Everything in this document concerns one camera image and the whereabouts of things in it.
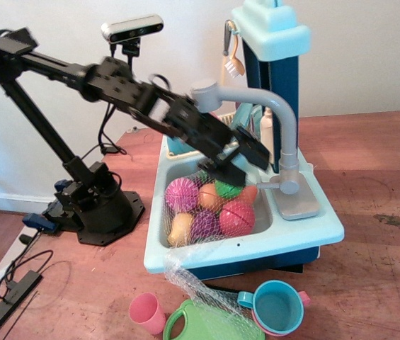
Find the sink basin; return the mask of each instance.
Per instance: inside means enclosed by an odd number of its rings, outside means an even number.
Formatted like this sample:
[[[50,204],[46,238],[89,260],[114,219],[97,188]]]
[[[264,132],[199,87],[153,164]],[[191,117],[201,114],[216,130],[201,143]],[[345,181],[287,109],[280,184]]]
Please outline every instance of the sink basin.
[[[275,259],[276,256],[302,254],[302,251],[309,249],[309,259],[304,257],[299,262],[303,264],[318,257],[320,246],[336,243],[344,238],[343,225],[314,177],[312,168],[299,151],[299,172],[307,180],[321,206],[316,216],[285,220],[278,212],[272,191],[259,191],[253,204],[256,225],[251,234],[171,248],[164,229],[165,189],[172,180],[195,173],[198,170],[197,163],[202,157],[199,152],[191,152],[188,157],[169,157],[167,138],[164,136],[162,140],[144,254],[144,266],[148,272],[163,273],[164,258],[169,252],[183,261],[184,268],[193,272],[201,268],[223,268],[223,265],[235,268],[226,275],[242,272],[242,268],[230,264],[252,263],[252,268],[258,268],[259,259],[265,263],[267,259]],[[247,185],[269,181],[273,176],[273,173],[266,173],[249,164],[243,157],[237,157],[234,163],[247,173]],[[211,277],[218,277],[218,274],[207,276]]]

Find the pink cup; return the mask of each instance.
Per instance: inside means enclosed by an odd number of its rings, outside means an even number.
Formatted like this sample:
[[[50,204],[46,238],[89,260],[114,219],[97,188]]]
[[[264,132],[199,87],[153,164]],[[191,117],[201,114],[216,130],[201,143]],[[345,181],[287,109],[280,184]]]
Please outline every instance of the pink cup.
[[[152,293],[138,295],[130,303],[129,317],[152,335],[162,333],[166,323],[165,313]]]

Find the white wall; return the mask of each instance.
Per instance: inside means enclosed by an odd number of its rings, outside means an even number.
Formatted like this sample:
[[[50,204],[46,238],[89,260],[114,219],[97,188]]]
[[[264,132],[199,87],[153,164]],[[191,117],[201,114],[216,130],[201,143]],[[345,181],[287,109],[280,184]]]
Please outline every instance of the white wall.
[[[163,74],[174,91],[188,93],[193,81],[219,77],[224,21],[242,2],[0,0],[0,29],[29,27],[40,43],[38,52],[90,64],[108,54],[102,23],[157,13],[165,28],[142,39],[134,72],[141,80]],[[400,110],[400,1],[285,4],[313,33],[311,52],[300,58],[301,116]],[[37,74],[26,73],[19,82],[76,154],[95,145],[104,103],[87,103]],[[244,78],[227,83],[245,85]],[[141,126],[118,113],[108,132],[117,139],[134,125]],[[87,163],[100,158],[96,152]],[[53,199],[52,184],[66,177],[58,158],[0,88],[0,209],[40,212]]]

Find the wooden table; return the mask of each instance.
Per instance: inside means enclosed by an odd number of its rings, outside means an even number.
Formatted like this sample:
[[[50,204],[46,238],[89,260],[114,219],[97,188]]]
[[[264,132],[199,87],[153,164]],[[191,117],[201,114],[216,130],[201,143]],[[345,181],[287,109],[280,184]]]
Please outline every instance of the wooden table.
[[[303,274],[267,270],[210,283],[254,290],[280,279],[306,290],[313,303],[286,339],[400,339],[400,112],[303,118],[299,128],[301,150],[345,226],[345,240],[323,246]],[[68,232],[43,236],[32,252],[55,255],[0,339],[29,301],[7,339],[153,339],[127,316],[132,298],[153,292],[167,313],[188,298],[143,267],[160,142],[148,129],[126,134],[120,145],[130,155],[105,159],[123,175],[123,189],[137,191],[147,207],[137,229],[105,248],[81,245]]]

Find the toy fruit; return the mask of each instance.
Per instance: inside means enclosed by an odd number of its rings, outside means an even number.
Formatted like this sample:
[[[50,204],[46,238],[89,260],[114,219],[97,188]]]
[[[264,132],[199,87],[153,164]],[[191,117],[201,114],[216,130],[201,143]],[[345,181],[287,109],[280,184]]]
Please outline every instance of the toy fruit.
[[[201,210],[193,220],[190,228],[190,243],[212,239],[222,234],[219,219],[210,210]]]
[[[258,189],[256,186],[246,186],[236,198],[253,205],[256,195],[258,195]]]
[[[213,183],[205,184],[200,188],[198,193],[198,204],[213,212],[218,212],[227,200],[217,195],[215,185]]]
[[[255,226],[255,212],[248,203],[232,200],[223,206],[219,221],[223,235],[244,236],[250,234]]]
[[[198,172],[193,174],[193,177],[190,178],[192,179],[193,183],[197,185],[198,188],[201,188],[203,184],[206,184],[210,180],[207,172],[204,170],[199,170]]]
[[[186,212],[176,214],[171,223],[171,232],[167,237],[168,243],[173,247],[185,246],[190,233],[190,226],[193,223],[193,216]]]
[[[231,184],[221,182],[221,181],[215,181],[215,190],[217,192],[217,195],[223,198],[235,198],[238,196],[238,194],[241,193],[243,187],[241,186],[232,186]]]
[[[186,213],[198,204],[198,187],[188,178],[177,178],[166,188],[165,201],[175,213]]]

